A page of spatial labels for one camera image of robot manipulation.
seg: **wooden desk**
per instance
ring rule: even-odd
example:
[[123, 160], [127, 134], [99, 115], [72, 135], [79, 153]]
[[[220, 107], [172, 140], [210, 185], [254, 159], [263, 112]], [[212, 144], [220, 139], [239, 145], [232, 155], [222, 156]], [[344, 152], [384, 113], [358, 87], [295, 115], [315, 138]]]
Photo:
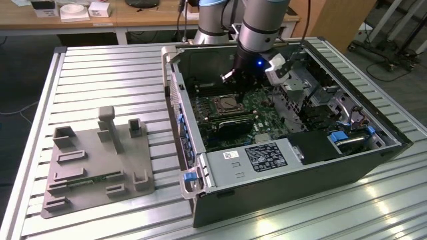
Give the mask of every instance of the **wooden desk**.
[[91, 21], [62, 22], [60, 17], [39, 18], [32, 6], [19, 7], [11, 0], [0, 0], [0, 29], [24, 30], [24, 29], [76, 29], [94, 28], [104, 25], [107, 27], [118, 26], [116, 1], [110, 0], [112, 7], [111, 17], [92, 17]]
[[[128, 6], [124, 0], [118, 0], [118, 26], [139, 27], [139, 26], [176, 26], [179, 18], [179, 1], [160, 0], [158, 8], [146, 9], [138, 12], [138, 9]], [[298, 15], [284, 16], [284, 23], [296, 23], [300, 20]], [[184, 15], [180, 18], [180, 24], [186, 22]], [[199, 20], [188, 20], [188, 25], [198, 25]]]
[[[118, 0], [118, 26], [119, 31], [144, 32], [144, 31], [175, 31], [179, 18], [179, 0], [160, 0], [158, 8], [146, 9], [138, 12], [138, 9], [128, 6], [124, 0]], [[283, 20], [282, 37], [291, 38], [296, 23], [300, 17], [287, 14]], [[184, 29], [186, 17], [180, 18], [180, 29]], [[198, 30], [199, 20], [188, 20], [187, 29]], [[124, 44], [126, 39], [119, 39], [119, 44]]]
[[[63, 23], [59, 17], [38, 18], [32, 6], [18, 7], [11, 0], [0, 0], [0, 36], [67, 35], [91, 33], [116, 33], [119, 45], [127, 45], [128, 32], [175, 31], [178, 24], [179, 0], [160, 0], [160, 6], [139, 9], [124, 0], [110, 0], [110, 18], [92, 17], [90, 21]], [[290, 38], [295, 29], [298, 15], [286, 15], [282, 37]], [[186, 19], [180, 18], [182, 29]], [[196, 30], [198, 20], [188, 20], [187, 29]]]

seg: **barcode sticker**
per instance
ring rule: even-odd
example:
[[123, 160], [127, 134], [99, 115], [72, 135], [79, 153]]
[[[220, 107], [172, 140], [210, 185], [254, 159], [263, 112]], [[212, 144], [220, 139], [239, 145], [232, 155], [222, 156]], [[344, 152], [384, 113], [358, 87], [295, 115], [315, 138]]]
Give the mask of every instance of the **barcode sticker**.
[[102, 27], [102, 26], [114, 26], [112, 23], [94, 23], [95, 27]]
[[239, 157], [239, 153], [238, 151], [230, 151], [230, 152], [224, 152], [224, 159], [235, 159]]

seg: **slotted metal table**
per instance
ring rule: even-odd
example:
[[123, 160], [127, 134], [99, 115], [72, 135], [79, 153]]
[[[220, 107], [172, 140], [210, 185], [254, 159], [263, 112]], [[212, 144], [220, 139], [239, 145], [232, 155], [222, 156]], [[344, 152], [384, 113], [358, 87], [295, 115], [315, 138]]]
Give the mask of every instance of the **slotted metal table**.
[[[0, 239], [425, 239], [427, 129], [331, 44], [308, 41], [415, 142], [358, 183], [202, 228], [182, 197], [179, 160], [163, 88], [167, 44], [58, 49], [24, 151]], [[116, 124], [147, 123], [155, 193], [51, 219], [40, 216], [54, 129], [98, 128], [98, 108]]]

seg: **green circuit board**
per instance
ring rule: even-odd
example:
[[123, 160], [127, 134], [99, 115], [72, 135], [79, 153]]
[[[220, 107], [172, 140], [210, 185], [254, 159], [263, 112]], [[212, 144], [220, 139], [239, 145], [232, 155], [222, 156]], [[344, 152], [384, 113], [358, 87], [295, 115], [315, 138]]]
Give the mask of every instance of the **green circuit board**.
[[[192, 109], [208, 153], [255, 144], [260, 140], [258, 135], [276, 140], [290, 133], [268, 98], [268, 92], [263, 89], [248, 92], [242, 104], [235, 102], [234, 95], [196, 97], [192, 99]], [[231, 137], [215, 137], [220, 125], [236, 121], [252, 121], [251, 130], [236, 135], [235, 126], [230, 126], [227, 134]]]

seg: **power supply label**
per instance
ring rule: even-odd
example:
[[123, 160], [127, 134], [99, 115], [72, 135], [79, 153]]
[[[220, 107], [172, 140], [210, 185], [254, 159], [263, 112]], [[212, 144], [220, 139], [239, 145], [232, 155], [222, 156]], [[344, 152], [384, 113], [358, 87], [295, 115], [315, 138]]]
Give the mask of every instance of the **power supply label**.
[[250, 147], [246, 149], [254, 170], [260, 173], [288, 165], [278, 144]]

